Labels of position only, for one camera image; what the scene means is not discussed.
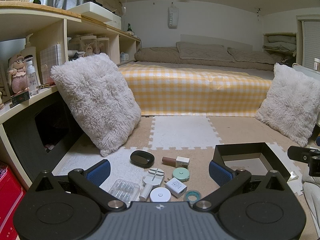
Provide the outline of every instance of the plush doll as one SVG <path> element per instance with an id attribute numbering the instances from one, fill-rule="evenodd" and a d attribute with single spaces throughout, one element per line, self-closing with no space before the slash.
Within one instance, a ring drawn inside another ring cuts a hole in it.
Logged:
<path id="1" fill-rule="evenodd" d="M 90 44 L 87 44 L 87 45 L 85 46 L 85 54 L 84 54 L 84 57 L 93 56 L 93 55 L 94 55 L 92 45 L 93 45 L 93 42 L 91 42 Z"/>
<path id="2" fill-rule="evenodd" d="M 9 61 L 8 81 L 15 94 L 28 90 L 26 67 L 20 54 L 14 55 Z"/>
<path id="3" fill-rule="evenodd" d="M 4 107 L 4 104 L 2 104 L 2 93 L 0 92 L 0 109 Z"/>

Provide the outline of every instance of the black oval case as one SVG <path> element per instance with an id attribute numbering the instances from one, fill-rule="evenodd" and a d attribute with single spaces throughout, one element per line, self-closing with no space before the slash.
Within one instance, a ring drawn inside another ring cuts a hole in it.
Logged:
<path id="1" fill-rule="evenodd" d="M 148 152 L 136 150 L 130 155 L 132 163 L 143 168 L 150 168 L 155 162 L 155 157 Z"/>

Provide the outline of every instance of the pill organizer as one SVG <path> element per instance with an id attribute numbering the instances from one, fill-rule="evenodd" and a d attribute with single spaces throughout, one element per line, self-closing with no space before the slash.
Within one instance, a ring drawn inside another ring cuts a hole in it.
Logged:
<path id="1" fill-rule="evenodd" d="M 108 193 L 117 199 L 120 199 L 126 203 L 127 207 L 129 207 L 131 201 L 135 201 L 140 193 L 140 186 L 123 179 L 118 179 Z"/>

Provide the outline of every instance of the open cardboard box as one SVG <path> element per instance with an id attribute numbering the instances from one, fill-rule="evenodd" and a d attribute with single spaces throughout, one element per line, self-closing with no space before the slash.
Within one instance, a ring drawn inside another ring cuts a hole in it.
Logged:
<path id="1" fill-rule="evenodd" d="M 216 145 L 213 161 L 236 170 L 251 172 L 251 181 L 260 180 L 270 170 L 277 170 L 288 181 L 289 171 L 265 142 Z"/>

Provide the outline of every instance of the metal bolt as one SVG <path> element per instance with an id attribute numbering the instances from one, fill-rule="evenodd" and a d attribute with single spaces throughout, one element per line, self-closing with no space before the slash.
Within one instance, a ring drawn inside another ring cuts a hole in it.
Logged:
<path id="1" fill-rule="evenodd" d="M 212 204 L 207 200 L 200 200 L 196 203 L 196 206 L 201 209 L 208 209 L 212 206 Z"/>
<path id="2" fill-rule="evenodd" d="M 108 202 L 108 206 L 110 208 L 121 208 L 124 205 L 124 203 L 121 200 L 111 200 Z"/>
<path id="3" fill-rule="evenodd" d="M 77 169 L 73 169 L 73 171 L 83 172 L 83 169 L 77 168 Z"/>

